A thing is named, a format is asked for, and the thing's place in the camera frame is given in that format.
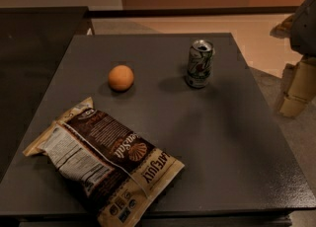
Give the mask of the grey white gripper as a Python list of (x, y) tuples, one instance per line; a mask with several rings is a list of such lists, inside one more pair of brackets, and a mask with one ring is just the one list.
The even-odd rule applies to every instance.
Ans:
[(304, 0), (294, 16), (274, 26), (270, 35), (290, 38), (291, 49), (303, 56), (295, 65), (283, 69), (276, 111), (286, 117), (297, 117), (316, 97), (316, 0)]

